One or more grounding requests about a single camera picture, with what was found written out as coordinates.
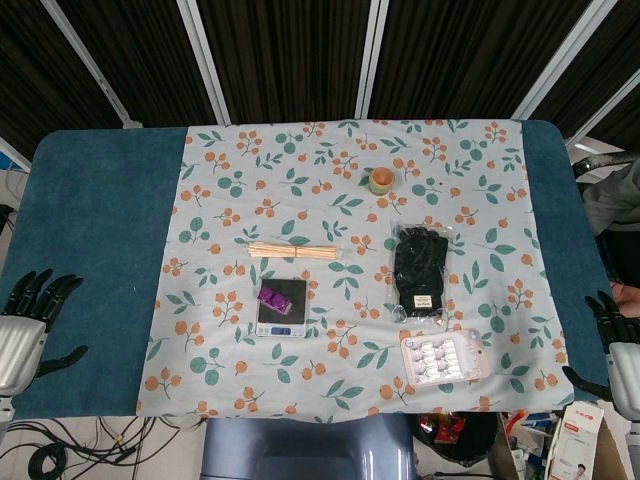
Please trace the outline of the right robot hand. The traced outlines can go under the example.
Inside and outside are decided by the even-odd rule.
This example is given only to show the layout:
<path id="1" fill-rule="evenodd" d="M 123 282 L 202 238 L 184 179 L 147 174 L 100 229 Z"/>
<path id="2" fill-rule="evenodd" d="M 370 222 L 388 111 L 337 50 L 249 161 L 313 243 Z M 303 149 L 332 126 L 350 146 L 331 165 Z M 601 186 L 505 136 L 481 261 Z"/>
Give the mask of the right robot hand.
<path id="1" fill-rule="evenodd" d="M 596 321 L 606 357 L 609 383 L 596 384 L 582 378 L 573 368 L 562 368 L 577 389 L 610 401 L 625 419 L 639 422 L 639 318 L 624 316 L 614 300 L 602 290 L 598 299 L 585 297 Z"/>

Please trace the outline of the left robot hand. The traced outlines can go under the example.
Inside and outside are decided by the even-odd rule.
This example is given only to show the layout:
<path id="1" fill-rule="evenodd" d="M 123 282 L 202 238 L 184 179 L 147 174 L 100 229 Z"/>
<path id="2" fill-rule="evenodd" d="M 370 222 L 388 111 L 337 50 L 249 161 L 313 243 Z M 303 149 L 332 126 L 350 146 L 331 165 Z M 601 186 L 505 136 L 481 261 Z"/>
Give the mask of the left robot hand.
<path id="1" fill-rule="evenodd" d="M 1 310 L 1 397 L 23 393 L 34 379 L 66 369 L 86 355 L 80 345 L 68 355 L 44 360 L 48 336 L 69 296 L 83 279 L 68 274 L 52 279 L 53 271 L 22 276 Z"/>

